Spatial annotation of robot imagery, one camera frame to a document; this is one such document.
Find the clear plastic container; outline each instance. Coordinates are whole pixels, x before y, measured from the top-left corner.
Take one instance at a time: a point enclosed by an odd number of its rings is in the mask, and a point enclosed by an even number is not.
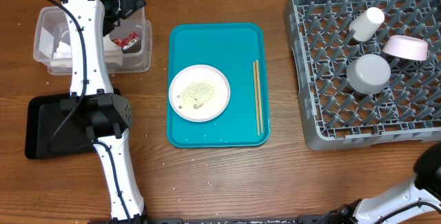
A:
[[[152,57],[152,27],[145,19],[144,8],[130,18],[121,20],[121,25],[110,33],[111,39],[124,39],[135,32],[141,38],[141,48],[126,54],[105,51],[108,73],[145,72]],[[72,57],[54,59],[60,41],[70,44],[68,23],[64,11],[58,7],[46,7],[40,11],[34,39],[34,59],[45,64],[53,75],[72,73]]]

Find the white plate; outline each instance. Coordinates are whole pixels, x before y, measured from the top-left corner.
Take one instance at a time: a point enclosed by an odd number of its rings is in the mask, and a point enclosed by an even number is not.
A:
[[[173,110],[188,121],[216,118],[228,105],[230,88],[225,75],[209,65],[181,70],[170,84],[168,98]]]

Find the wooden table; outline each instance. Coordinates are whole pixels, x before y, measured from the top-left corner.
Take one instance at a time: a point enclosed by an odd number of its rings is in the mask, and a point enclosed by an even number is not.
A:
[[[152,66],[117,74],[114,87],[134,110],[130,153],[153,217],[289,217],[317,214],[375,196],[409,178],[432,143],[415,141],[315,152],[306,145],[294,60],[283,8],[287,0],[147,0]],[[70,77],[48,74],[32,58],[44,0],[0,0],[0,223],[86,223],[109,219],[110,198],[96,154],[28,160],[27,106],[67,92]],[[265,38],[271,136],[252,148],[178,149],[166,137],[170,32],[183,23],[254,22]],[[427,214],[408,223],[439,223]]]

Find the teal rectangular tray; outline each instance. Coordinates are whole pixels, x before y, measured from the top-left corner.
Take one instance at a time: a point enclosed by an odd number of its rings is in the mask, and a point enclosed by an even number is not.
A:
[[[253,61],[259,60],[263,134],[257,135]],[[262,145],[269,137],[269,101],[262,30],[253,23],[190,24],[170,35],[168,87],[191,65],[220,70],[230,85],[225,111],[211,121],[187,121],[173,111],[167,98],[167,137],[182,148]]]

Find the dish rack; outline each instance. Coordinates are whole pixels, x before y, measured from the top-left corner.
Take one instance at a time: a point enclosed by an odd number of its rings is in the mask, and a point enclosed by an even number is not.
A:
[[[306,144],[313,150],[367,147],[390,141],[441,139],[441,0],[289,0],[285,27],[294,53],[298,102]],[[356,43],[349,24],[370,7],[385,15],[366,42]],[[395,35],[424,39],[426,61],[381,53]],[[354,92],[347,66],[379,54],[391,67],[378,94]]]

